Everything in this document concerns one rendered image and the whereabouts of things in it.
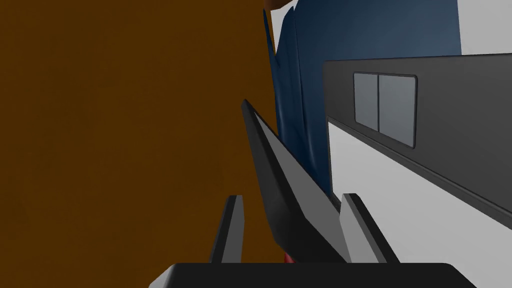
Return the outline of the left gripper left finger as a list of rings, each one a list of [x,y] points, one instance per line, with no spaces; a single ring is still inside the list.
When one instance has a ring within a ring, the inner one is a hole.
[[[230,195],[223,207],[209,258],[210,263],[241,263],[244,227],[243,197]]]

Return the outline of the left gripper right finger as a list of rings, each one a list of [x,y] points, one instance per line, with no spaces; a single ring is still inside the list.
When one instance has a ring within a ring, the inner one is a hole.
[[[342,195],[339,221],[351,263],[400,262],[358,194]]]

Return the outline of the blue hanging cloth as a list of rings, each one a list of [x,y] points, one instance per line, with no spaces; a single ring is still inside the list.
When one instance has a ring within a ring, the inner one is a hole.
[[[277,48],[263,17],[277,132],[325,194],[325,61],[462,55],[458,0],[298,0]]]

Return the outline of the white appliance with black panel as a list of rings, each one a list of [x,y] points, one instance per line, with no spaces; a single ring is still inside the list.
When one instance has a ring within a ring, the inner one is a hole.
[[[512,288],[512,53],[330,60],[334,193],[357,194],[401,262]]]

